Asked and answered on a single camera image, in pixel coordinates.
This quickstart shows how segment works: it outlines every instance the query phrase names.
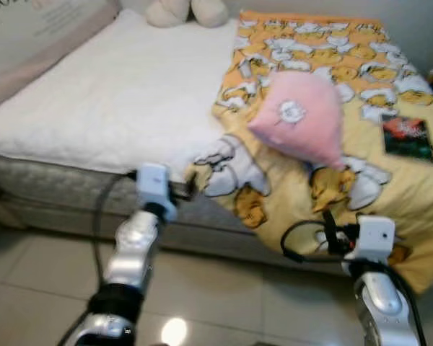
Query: cartoon print bedsheet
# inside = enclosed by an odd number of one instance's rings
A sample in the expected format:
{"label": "cartoon print bedsheet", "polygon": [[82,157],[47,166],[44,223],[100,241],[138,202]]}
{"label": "cartoon print bedsheet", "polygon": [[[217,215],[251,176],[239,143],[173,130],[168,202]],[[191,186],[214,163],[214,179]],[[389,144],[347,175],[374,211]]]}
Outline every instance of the cartoon print bedsheet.
{"label": "cartoon print bedsheet", "polygon": [[[422,292],[433,282],[433,164],[386,154],[381,115],[425,119],[433,145],[433,92],[376,20],[242,12],[232,64],[212,108],[227,134],[193,166],[203,193],[278,251],[288,228],[321,219],[312,209],[327,191],[327,169],[306,169],[246,126],[273,70],[307,71],[335,84],[344,109],[344,161],[355,178],[331,212],[338,224],[356,222],[357,213],[392,218],[398,240],[391,261]],[[320,252],[324,240],[298,234],[295,250]]]}

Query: pink pillow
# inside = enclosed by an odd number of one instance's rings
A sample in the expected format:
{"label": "pink pillow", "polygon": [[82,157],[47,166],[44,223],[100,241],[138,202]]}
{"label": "pink pillow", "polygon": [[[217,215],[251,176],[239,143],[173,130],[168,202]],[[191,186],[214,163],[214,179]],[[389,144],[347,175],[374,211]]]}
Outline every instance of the pink pillow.
{"label": "pink pillow", "polygon": [[268,95],[248,127],[297,159],[343,169],[341,103],[334,86],[305,72],[273,72]]}

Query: wall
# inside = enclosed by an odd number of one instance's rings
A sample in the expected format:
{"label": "wall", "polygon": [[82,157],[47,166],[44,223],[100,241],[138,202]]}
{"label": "wall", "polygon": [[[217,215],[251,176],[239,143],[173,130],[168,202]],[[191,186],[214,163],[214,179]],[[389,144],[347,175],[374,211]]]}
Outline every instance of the wall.
{"label": "wall", "polygon": [[[121,0],[142,13],[149,0]],[[378,18],[409,57],[427,72],[433,68],[433,0],[225,0],[233,16],[240,9]]]}

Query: plush toy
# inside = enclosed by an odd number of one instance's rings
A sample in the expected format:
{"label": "plush toy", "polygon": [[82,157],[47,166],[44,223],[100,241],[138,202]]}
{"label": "plush toy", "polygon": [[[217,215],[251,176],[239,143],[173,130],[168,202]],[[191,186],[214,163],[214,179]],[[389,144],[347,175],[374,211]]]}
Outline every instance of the plush toy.
{"label": "plush toy", "polygon": [[155,27],[174,27],[187,20],[190,9],[204,27],[218,27],[228,20],[228,10],[222,0],[154,0],[146,18]]}

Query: tile floor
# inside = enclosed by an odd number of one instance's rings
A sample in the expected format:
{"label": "tile floor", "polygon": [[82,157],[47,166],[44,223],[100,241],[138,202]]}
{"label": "tile floor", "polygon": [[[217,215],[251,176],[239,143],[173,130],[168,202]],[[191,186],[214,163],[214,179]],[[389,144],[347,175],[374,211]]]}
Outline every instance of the tile floor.
{"label": "tile floor", "polygon": [[[107,261],[112,249],[102,245]],[[0,346],[55,345],[95,288],[81,240],[0,231]],[[419,300],[433,346],[433,287]],[[351,281],[195,255],[159,253],[138,345],[160,341],[172,317],[183,346],[363,345]]]}

